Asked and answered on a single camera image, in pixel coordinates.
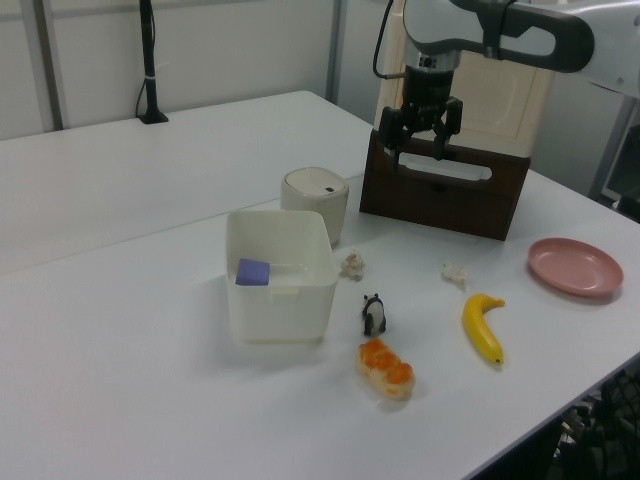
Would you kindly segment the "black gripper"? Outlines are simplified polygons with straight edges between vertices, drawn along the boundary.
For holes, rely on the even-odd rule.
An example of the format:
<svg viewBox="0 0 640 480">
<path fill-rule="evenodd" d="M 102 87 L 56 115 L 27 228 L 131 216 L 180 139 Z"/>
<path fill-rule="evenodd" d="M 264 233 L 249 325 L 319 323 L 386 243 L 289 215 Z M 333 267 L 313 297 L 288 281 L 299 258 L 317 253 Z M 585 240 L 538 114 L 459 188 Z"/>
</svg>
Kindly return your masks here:
<svg viewBox="0 0 640 480">
<path fill-rule="evenodd" d="M 378 141 L 393 166 L 399 165 L 401 149 L 410 138 L 408 130 L 432 130 L 433 158 L 443 158 L 446 144 L 460 132 L 462 121 L 463 102 L 450 95 L 453 77 L 453 70 L 405 68 L 402 110 L 384 107 L 378 128 Z"/>
</svg>

